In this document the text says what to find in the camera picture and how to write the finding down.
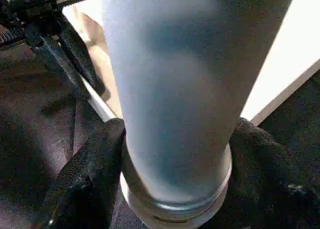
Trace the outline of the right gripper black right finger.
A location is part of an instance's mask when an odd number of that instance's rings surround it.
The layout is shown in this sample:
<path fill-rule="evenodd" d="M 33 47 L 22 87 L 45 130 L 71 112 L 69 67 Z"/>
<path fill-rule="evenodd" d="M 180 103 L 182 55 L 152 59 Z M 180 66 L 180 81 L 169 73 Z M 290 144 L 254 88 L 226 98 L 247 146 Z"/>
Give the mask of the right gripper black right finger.
<path fill-rule="evenodd" d="M 229 141 L 232 173 L 219 223 L 226 229 L 318 229 L 320 197 L 287 149 L 240 118 Z"/>

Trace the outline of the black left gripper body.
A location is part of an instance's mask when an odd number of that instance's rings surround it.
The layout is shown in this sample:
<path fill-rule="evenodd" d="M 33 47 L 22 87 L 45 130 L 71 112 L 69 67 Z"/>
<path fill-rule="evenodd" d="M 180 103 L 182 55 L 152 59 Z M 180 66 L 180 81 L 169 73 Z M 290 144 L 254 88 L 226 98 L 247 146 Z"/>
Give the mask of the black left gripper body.
<path fill-rule="evenodd" d="M 85 0 L 0 0 L 0 48 L 5 50 L 24 40 L 22 23 L 82 1 Z"/>

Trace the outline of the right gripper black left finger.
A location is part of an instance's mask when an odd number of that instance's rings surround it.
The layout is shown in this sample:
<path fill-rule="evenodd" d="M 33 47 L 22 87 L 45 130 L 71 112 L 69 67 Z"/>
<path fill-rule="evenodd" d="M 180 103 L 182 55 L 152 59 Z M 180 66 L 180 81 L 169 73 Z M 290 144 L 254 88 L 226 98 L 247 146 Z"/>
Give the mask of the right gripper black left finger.
<path fill-rule="evenodd" d="M 120 118 L 108 120 L 90 135 L 49 188 L 32 228 L 109 228 L 124 138 L 125 125 Z"/>

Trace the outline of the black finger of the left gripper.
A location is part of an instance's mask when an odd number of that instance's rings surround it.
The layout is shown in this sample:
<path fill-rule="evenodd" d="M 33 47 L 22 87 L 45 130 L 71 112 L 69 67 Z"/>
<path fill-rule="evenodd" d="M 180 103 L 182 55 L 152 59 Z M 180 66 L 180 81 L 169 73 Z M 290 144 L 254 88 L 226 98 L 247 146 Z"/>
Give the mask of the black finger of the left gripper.
<path fill-rule="evenodd" d="M 26 25 L 23 33 L 27 44 L 44 66 L 69 84 L 76 98 L 82 101 L 88 100 L 90 94 L 81 76 L 57 41 L 52 36 L 41 32 L 36 25 Z"/>
<path fill-rule="evenodd" d="M 95 71 L 85 42 L 64 15 L 57 17 L 57 23 L 60 28 L 58 37 L 65 54 L 71 60 L 77 72 L 101 96 L 106 91 L 106 88 Z"/>

